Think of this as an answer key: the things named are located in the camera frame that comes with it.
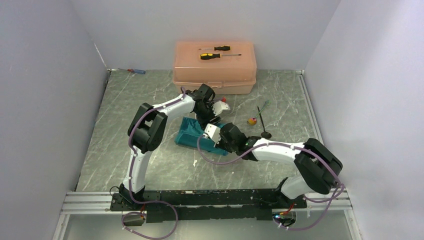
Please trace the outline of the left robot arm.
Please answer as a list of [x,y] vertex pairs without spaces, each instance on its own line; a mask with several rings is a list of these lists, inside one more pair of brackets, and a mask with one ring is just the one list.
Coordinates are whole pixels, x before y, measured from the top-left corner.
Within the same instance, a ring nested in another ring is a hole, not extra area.
[[162,143],[167,123],[188,113],[195,113],[202,130],[216,124],[220,116],[213,109],[214,90],[202,84],[196,90],[181,89],[177,97],[155,105],[141,104],[128,128],[128,146],[131,149],[127,174],[119,186],[124,204],[131,210],[144,203],[145,176],[150,157]]

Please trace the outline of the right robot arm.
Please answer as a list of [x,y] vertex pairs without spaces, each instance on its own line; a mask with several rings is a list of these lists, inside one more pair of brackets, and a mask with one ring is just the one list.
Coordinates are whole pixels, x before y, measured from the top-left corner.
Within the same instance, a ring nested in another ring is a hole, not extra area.
[[289,207],[295,198],[309,192],[326,195],[341,183],[339,174],[343,164],[315,138],[286,143],[259,136],[247,137],[233,123],[222,128],[209,124],[205,133],[218,148],[236,153],[241,159],[295,166],[296,175],[283,179],[276,188],[275,200],[282,208]]

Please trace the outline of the teal cloth napkin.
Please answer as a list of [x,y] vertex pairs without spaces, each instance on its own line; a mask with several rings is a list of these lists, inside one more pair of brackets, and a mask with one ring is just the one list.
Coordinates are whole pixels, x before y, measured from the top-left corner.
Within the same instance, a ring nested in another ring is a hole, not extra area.
[[[174,142],[180,146],[197,148],[197,140],[203,134],[204,130],[202,130],[196,119],[184,116]],[[202,138],[199,142],[202,151],[221,156],[227,156],[229,154],[228,151],[214,147],[214,145],[215,143],[211,139]]]

